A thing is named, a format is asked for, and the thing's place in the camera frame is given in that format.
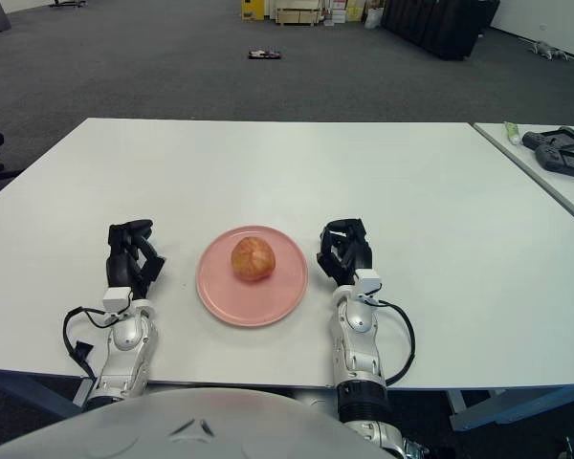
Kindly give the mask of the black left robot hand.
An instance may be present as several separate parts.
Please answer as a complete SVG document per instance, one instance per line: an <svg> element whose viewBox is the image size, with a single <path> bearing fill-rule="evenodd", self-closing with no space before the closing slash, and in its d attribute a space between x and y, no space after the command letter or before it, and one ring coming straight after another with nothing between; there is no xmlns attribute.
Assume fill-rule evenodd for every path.
<svg viewBox="0 0 574 459"><path fill-rule="evenodd" d="M129 287L134 299L146 299L166 262L149 242L153 221L135 220L111 225L106 276L109 288Z"/></svg>

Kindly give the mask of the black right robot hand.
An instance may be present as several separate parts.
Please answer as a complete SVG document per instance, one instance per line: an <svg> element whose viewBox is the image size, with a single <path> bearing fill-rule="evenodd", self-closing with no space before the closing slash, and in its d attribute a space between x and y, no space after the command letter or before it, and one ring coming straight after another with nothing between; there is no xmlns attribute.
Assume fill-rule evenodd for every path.
<svg viewBox="0 0 574 459"><path fill-rule="evenodd" d="M324 226L317 262L338 286L354 285L358 269L373 267L372 249L365 237L361 219L335 220Z"/></svg>

